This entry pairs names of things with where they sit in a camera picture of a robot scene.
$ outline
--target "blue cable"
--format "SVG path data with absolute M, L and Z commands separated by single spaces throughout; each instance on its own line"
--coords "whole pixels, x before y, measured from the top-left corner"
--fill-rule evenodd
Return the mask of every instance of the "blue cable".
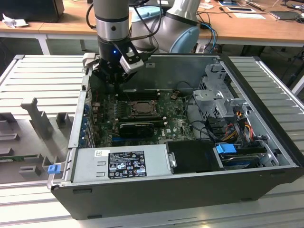
M 207 28 L 209 28 L 210 29 L 210 31 L 212 32 L 212 34 L 213 34 L 213 45 L 212 45 L 212 48 L 211 48 L 211 50 L 210 50 L 210 53 L 211 53 L 211 51 L 212 51 L 212 49 L 214 48 L 214 46 L 215 46 L 215 32 L 214 32 L 214 30 L 209 26 L 209 25 L 207 25 L 207 24 L 204 24 L 204 23 L 202 23 L 203 25 L 205 25 Z

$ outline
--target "blue clip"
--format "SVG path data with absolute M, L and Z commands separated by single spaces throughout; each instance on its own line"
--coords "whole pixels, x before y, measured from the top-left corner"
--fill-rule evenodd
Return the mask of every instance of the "blue clip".
M 48 167 L 47 173 L 48 174 L 59 174 L 60 168 L 61 168 L 61 165 L 50 165 Z
M 216 147 L 218 153 L 236 153 L 236 148 L 233 144 L 220 144 Z

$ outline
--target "circuit board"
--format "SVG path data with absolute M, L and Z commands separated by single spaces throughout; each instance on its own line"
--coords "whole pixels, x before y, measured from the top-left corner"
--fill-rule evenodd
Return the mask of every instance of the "circuit board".
M 163 121 L 165 124 L 155 127 L 153 136 L 148 138 L 121 138 L 118 129 L 124 121 L 118 119 L 121 112 L 120 107 L 125 107 L 123 112 L 130 114 L 132 113 L 130 107 L 134 101 L 118 101 L 114 95 L 104 96 L 104 99 L 100 100 L 98 115 L 95 119 L 95 130 L 98 134 L 96 145 L 98 147 L 135 146 L 163 144 L 167 141 L 194 140 L 195 136 L 184 115 L 183 98 L 172 99 L 171 95 L 172 93 L 162 92 L 157 100 L 137 101 L 137 103 L 152 102 L 156 107 L 157 115 L 165 116 L 165 121 Z

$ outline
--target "power supply label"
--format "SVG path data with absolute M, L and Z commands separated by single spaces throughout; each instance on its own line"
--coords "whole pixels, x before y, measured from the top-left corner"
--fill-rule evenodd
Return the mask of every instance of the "power supply label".
M 143 151 L 109 153 L 108 165 L 110 179 L 147 176 Z

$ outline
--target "gray robot arm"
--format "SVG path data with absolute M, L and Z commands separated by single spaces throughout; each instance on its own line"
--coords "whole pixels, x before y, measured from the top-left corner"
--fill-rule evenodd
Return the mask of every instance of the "gray robot arm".
M 200 30 L 197 27 L 196 12 L 200 0 L 175 0 L 171 9 L 162 17 L 159 31 L 155 39 L 159 49 L 168 53 L 189 53 L 196 44 Z M 158 23 L 159 9 L 157 7 L 141 7 L 138 11 L 144 22 L 155 31 Z M 132 37 L 149 34 L 141 19 L 133 13 Z M 157 43 L 153 38 L 133 41 L 138 51 L 151 51 Z
M 147 60 L 157 44 L 167 52 L 189 53 L 199 36 L 196 26 L 199 3 L 200 0 L 176 0 L 162 17 L 158 31 L 160 8 L 153 8 L 157 11 L 153 16 L 145 11 L 146 7 L 140 7 L 138 10 L 152 33 L 141 20 L 134 19 L 132 37 L 129 37 L 129 1 L 93 0 L 100 53 L 99 72 L 102 72 L 99 77 L 113 85 L 127 82 L 143 67 L 143 60 Z

